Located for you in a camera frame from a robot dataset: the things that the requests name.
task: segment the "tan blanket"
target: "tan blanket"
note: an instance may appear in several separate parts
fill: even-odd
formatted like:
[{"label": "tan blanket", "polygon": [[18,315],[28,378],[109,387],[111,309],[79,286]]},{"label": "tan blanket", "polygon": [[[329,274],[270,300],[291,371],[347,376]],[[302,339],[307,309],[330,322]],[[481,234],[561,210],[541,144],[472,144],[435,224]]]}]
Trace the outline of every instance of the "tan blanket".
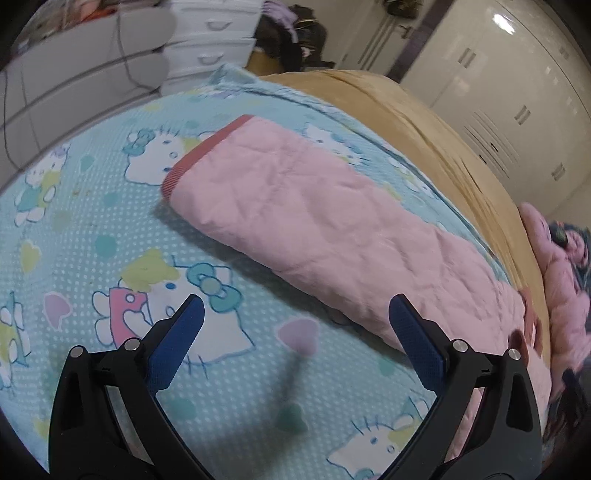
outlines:
[{"label": "tan blanket", "polygon": [[517,207],[493,173],[435,113],[386,77],[322,70],[269,75],[354,116],[420,168],[484,236],[517,288],[531,289],[544,326],[543,357],[550,364],[544,285]]}]

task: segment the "metal screw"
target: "metal screw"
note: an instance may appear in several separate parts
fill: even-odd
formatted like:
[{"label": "metal screw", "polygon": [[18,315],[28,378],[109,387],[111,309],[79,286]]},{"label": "metal screw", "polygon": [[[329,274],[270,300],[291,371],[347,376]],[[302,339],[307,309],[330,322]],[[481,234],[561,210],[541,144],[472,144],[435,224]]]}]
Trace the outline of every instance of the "metal screw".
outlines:
[{"label": "metal screw", "polygon": [[128,352],[133,352],[134,350],[137,350],[139,347],[139,338],[130,338],[124,343],[123,346]]},{"label": "metal screw", "polygon": [[453,348],[458,352],[467,352],[468,344],[464,340],[456,340],[453,342]]},{"label": "metal screw", "polygon": [[515,350],[514,348],[509,349],[509,356],[513,360],[519,360],[521,358],[521,354],[519,353],[519,350]]},{"label": "metal screw", "polygon": [[78,358],[83,353],[84,353],[84,349],[80,345],[75,346],[72,350],[70,350],[70,356],[72,358]]}]

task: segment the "polka dot pattern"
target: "polka dot pattern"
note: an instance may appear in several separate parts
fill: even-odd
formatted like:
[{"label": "polka dot pattern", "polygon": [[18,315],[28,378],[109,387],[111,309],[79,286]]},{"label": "polka dot pattern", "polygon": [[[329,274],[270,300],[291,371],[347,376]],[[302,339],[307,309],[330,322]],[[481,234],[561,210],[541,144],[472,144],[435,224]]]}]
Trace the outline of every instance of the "polka dot pattern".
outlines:
[{"label": "polka dot pattern", "polygon": [[[233,75],[239,80],[238,73]],[[197,138],[244,113],[301,134],[312,123],[354,145],[363,158],[354,168],[380,185],[387,183],[408,210],[486,249],[428,180],[418,179],[410,162],[358,122],[284,87],[248,82],[169,96],[82,133],[71,141],[56,195],[38,222],[20,227],[14,222],[14,200],[25,187],[24,176],[0,198],[0,307],[14,292],[31,344],[24,361],[9,366],[12,384],[0,388],[0,407],[43,465],[44,426],[68,351],[78,344],[91,352],[110,348],[96,334],[102,316],[93,307],[93,294],[109,293],[123,270],[151,248],[168,265],[229,267],[232,287],[241,294],[238,315],[254,348],[207,365],[184,363],[170,388],[158,393],[174,427],[216,478],[346,480],[347,472],[327,457],[356,433],[352,422],[379,418],[392,425],[409,398],[432,404],[433,395],[402,355],[265,267],[193,229],[161,201],[158,186],[125,179],[123,148],[128,135],[140,129]],[[393,155],[406,170],[389,161]],[[24,241],[41,252],[28,276],[20,264]],[[202,288],[213,294],[220,285],[211,279]],[[44,313],[49,292],[71,306],[59,321],[48,321]],[[290,319],[317,325],[313,343],[301,346],[293,335],[286,343],[278,339],[278,329]],[[121,408],[121,402],[113,403]]]}]

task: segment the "drawer handle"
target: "drawer handle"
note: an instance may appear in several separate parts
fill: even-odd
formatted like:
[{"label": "drawer handle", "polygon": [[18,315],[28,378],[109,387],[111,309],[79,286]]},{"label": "drawer handle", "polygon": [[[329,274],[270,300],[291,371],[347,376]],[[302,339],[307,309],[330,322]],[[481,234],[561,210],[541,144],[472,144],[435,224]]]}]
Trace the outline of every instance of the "drawer handle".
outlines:
[{"label": "drawer handle", "polygon": [[458,59],[458,63],[462,63],[464,61],[464,59],[466,58],[466,55],[468,55],[471,52],[471,50],[469,48],[467,48],[466,50],[464,50],[464,53],[462,53],[462,56]]},{"label": "drawer handle", "polygon": [[206,24],[209,30],[220,32],[232,25],[232,20],[207,20]]},{"label": "drawer handle", "polygon": [[206,53],[198,56],[201,65],[214,65],[219,62],[223,57],[223,53],[218,53],[214,55],[207,55]]},{"label": "drawer handle", "polygon": [[464,65],[464,68],[467,69],[471,64],[472,61],[476,58],[476,53],[472,52],[472,55],[470,55],[470,58],[468,59],[468,61],[466,62],[466,64]]}]

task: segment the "cabinet handle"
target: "cabinet handle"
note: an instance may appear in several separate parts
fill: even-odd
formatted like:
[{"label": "cabinet handle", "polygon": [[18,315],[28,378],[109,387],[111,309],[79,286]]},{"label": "cabinet handle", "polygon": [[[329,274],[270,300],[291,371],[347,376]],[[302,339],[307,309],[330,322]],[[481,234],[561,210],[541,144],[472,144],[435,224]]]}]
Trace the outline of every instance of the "cabinet handle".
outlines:
[{"label": "cabinet handle", "polygon": [[223,53],[218,53],[214,55],[208,55],[206,53],[203,53],[199,55],[197,58],[199,59],[202,65],[215,65],[222,59],[222,57]]},{"label": "cabinet handle", "polygon": [[470,56],[470,58],[468,59],[468,61],[466,62],[466,64],[464,65],[464,68],[467,69],[471,64],[472,61],[476,58],[476,53],[472,52],[472,55]]},{"label": "cabinet handle", "polygon": [[559,181],[564,174],[566,173],[566,168],[564,168],[564,164],[561,162],[558,167],[556,167],[554,169],[554,171],[552,172],[552,178],[554,179],[554,181]]},{"label": "cabinet handle", "polygon": [[466,58],[466,55],[468,55],[471,52],[471,50],[469,48],[467,48],[466,50],[464,50],[464,53],[462,53],[462,56],[458,59],[458,63],[462,63],[464,61],[464,59]]},{"label": "cabinet handle", "polygon": [[518,124],[523,125],[530,115],[530,110],[527,108],[527,105],[524,105],[521,107],[521,110],[519,110],[519,113],[514,116],[514,118]]},{"label": "cabinet handle", "polygon": [[206,24],[209,30],[219,32],[232,25],[232,20],[207,20]]},{"label": "cabinet handle", "polygon": [[519,110],[519,113],[514,116],[515,120],[519,121],[519,118],[521,117],[521,115],[523,115],[525,113],[526,110],[527,110],[527,106],[526,105],[524,105],[523,107],[521,107],[521,110]]},{"label": "cabinet handle", "polygon": [[523,118],[521,120],[519,120],[517,123],[520,125],[523,125],[525,123],[525,121],[530,117],[531,112],[529,110],[526,111],[525,115],[523,116]]}]

